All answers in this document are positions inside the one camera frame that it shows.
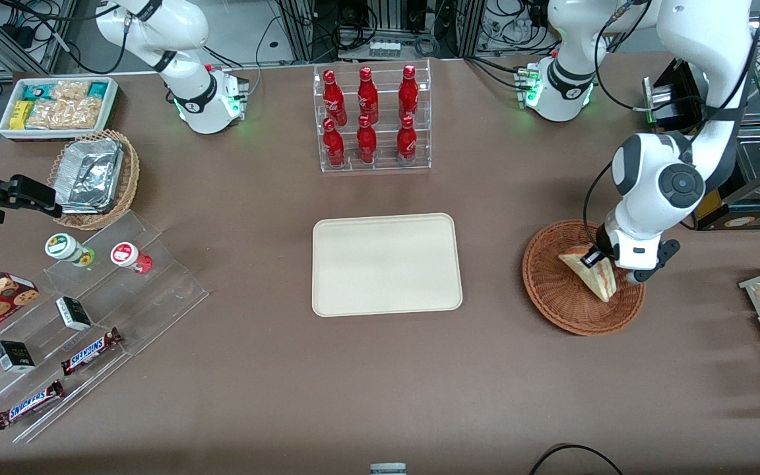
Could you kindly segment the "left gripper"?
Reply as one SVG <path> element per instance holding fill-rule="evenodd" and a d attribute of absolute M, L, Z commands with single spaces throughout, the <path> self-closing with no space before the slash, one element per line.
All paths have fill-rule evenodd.
<path fill-rule="evenodd" d="M 640 285 L 652 276 L 657 271 L 666 267 L 666 263 L 681 249 L 681 244 L 676 239 L 669 239 L 661 241 L 660 247 L 658 247 L 656 265 L 653 269 L 648 270 L 631 270 L 627 273 L 627 283 L 631 286 Z M 604 261 L 610 260 L 610 248 L 602 247 L 600 245 L 592 245 L 585 255 L 582 256 L 580 262 L 585 265 L 586 268 L 591 269 L 595 265 Z"/>

